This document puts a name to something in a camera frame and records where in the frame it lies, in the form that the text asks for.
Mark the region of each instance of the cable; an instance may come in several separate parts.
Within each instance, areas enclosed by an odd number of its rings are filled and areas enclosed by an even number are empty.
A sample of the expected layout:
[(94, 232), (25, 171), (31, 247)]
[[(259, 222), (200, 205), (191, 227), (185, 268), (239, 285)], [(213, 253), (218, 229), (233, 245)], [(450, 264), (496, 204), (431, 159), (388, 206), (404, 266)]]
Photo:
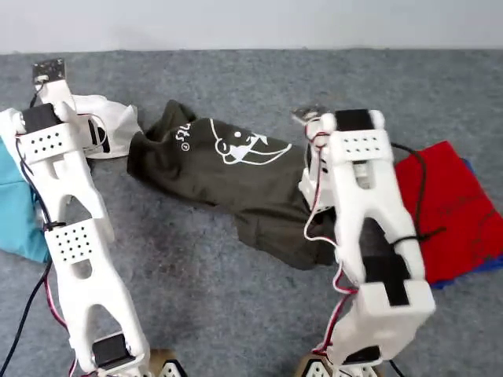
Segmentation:
[(39, 291), (40, 287), (42, 286), (44, 280), (46, 279), (47, 275), (49, 275), (49, 271), (51, 266), (53, 265), (53, 261), (49, 258), (49, 261), (46, 264), (46, 269), (44, 270), (43, 274), (40, 276), (39, 281), (33, 288), (33, 291), (30, 293), (30, 297), (28, 298), (28, 301), (26, 302), (26, 306), (24, 307), (23, 315), (21, 316), (21, 320), (19, 322), (19, 325), (17, 327), (16, 331), (16, 336), (14, 337), (13, 344), (10, 347), (9, 353), (7, 354), (6, 360), (4, 361), (2, 365), (2, 369), (0, 369), (0, 377), (3, 377), (4, 374), (6, 373), (6, 369), (9, 366), (10, 360), (12, 359), (14, 352), (16, 351), (17, 348), (17, 343), (19, 342), (19, 339), (21, 337), (21, 333), (23, 332), (23, 327), (24, 323), (26, 322), (26, 319), (28, 318), (28, 313), (30, 312), (31, 304), (33, 303), (33, 299), (35, 298), (37, 292)]
[(406, 147), (405, 145), (401, 145), (398, 143), (391, 143), (391, 146), (393, 148), (401, 149), (403, 151), (408, 152), (409, 154), (414, 156), (417, 159), (417, 162), (421, 165), (421, 181), (419, 186), (419, 194), (417, 196), (417, 202), (416, 202), (416, 218), (414, 220), (414, 225), (416, 227), (416, 234), (420, 235), (421, 234), (420, 211), (424, 198), (424, 189), (426, 187), (426, 162), (424, 161), (423, 156), (420, 155), (419, 152), (415, 151), (414, 149), (411, 149), (409, 147)]
[(33, 108), (35, 106), (35, 102), (37, 101), (37, 97), (39, 96), (39, 93), (42, 91), (44, 85), (46, 84), (46, 80), (41, 81), (42, 85), (35, 91), (35, 94), (33, 94), (33, 97), (31, 98), (30, 101), (30, 108)]
[(421, 165), (421, 179), (420, 179), (420, 186), (419, 186), (419, 193), (417, 195), (417, 202), (416, 202), (416, 213), (415, 213), (415, 218), (414, 218), (414, 228), (416, 229), (416, 235), (413, 236), (405, 236), (402, 238), (397, 239), (396, 241), (391, 243), (392, 247), (395, 247), (397, 244), (399, 244), (402, 241), (405, 240), (418, 240), (418, 241), (425, 241), (429, 240), (432, 236), (438, 234), (439, 232), (446, 231), (446, 227), (440, 227), (434, 231), (427, 232), (423, 234), (421, 232), (421, 227), (420, 227), (420, 219), (421, 219), (421, 208), (423, 206), (423, 200), (424, 200), (424, 191), (426, 189), (426, 162), (423, 159), (423, 156), (418, 152), (415, 151), (412, 148), (409, 148), (405, 145), (401, 145), (398, 143), (391, 143), (391, 146), (393, 148), (401, 149), (403, 151), (408, 152), (410, 155), (414, 156), (417, 160), (417, 162)]
[(64, 327), (65, 330), (68, 330), (66, 322), (64, 321), (63, 317), (57, 312), (56, 305), (54, 304), (53, 293), (50, 290), (49, 285), (49, 277), (44, 280), (44, 288), (46, 289), (47, 305), (49, 306), (51, 314), (53, 315), (57, 323)]
[(405, 375), (402, 373), (402, 371), (398, 368), (398, 366), (395, 364), (393, 360), (389, 360), (391, 367), (393, 370), (395, 370), (396, 374), (399, 375), (400, 377), (405, 377)]
[(348, 377), (353, 377), (352, 375), (350, 375), (346, 371), (343, 371), (342, 369), (339, 369), (339, 372), (343, 373), (344, 375), (347, 375)]
[[(313, 139), (310, 140), (310, 142), (313, 142), (314, 139), (318, 136), (325, 136), (325, 133), (318, 133), (316, 134)], [(304, 225), (304, 238), (308, 241), (325, 241), (330, 243), (332, 246), (337, 247), (337, 243), (333, 240), (330, 240), (328, 237), (324, 236), (316, 236), (316, 237), (311, 237), (307, 234), (307, 230), (309, 229), (310, 223), (313, 221), (314, 216), (316, 216), (317, 209), (318, 209), (318, 202), (320, 199), (320, 194), (321, 194), (321, 151), (325, 146), (319, 147), (318, 150), (318, 176), (316, 179), (316, 189), (314, 190), (314, 200), (313, 200), (313, 208), (311, 210), (311, 213), (309, 215), (309, 218), (306, 221), (306, 224)]]

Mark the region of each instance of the carpet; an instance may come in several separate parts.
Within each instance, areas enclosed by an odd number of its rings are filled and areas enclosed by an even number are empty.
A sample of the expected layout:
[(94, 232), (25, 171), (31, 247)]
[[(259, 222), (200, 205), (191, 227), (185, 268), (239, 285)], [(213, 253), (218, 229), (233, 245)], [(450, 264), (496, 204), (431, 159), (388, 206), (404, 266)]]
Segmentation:
[[(31, 63), (55, 56), (67, 61), (73, 93), (135, 104), (144, 128), (172, 98), (200, 116), (300, 144), (303, 132), (289, 115), (298, 105), (380, 109), (393, 141), (424, 148), (449, 140), (503, 209), (503, 51), (8, 55), (0, 56), (0, 108), (27, 107)], [(244, 246), (230, 216), (146, 188), (128, 176), (126, 159), (96, 162), (92, 174), (116, 231), (113, 261), (151, 347), (175, 350), (192, 376), (292, 375), (302, 355), (321, 341), (338, 301), (330, 284), (335, 267), (297, 271)], [(82, 216), (71, 203), (69, 217)], [(0, 253), (2, 361), (42, 270)], [(56, 287), (54, 274), (51, 282)], [(435, 315), (396, 359), (404, 373), (496, 375), (503, 367), (502, 284), (499, 270), (464, 276), (434, 291)], [(97, 322), (103, 333), (113, 326), (110, 320)], [(67, 334), (39, 294), (6, 375), (66, 375), (72, 358)]]

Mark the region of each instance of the white wire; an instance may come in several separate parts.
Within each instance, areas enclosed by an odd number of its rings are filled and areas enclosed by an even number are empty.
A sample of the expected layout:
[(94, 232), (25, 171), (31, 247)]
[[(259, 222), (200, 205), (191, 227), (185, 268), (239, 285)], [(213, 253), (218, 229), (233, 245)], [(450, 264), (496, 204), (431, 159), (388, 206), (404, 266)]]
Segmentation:
[[(320, 180), (321, 175), (321, 164), (318, 163), (318, 180)], [(316, 216), (316, 213), (318, 212), (318, 203), (320, 201), (320, 191), (321, 191), (321, 182), (317, 183), (318, 190), (314, 194), (314, 203), (313, 203), (313, 209), (311, 210), (311, 215), (306, 221), (306, 224), (304, 225), (304, 238), (308, 241), (325, 241), (330, 243), (332, 246), (337, 247), (337, 243), (335, 243), (333, 240), (330, 240), (328, 237), (324, 236), (316, 236), (316, 237), (311, 237), (307, 234), (307, 230), (309, 229), (310, 223), (313, 221), (314, 216)]]

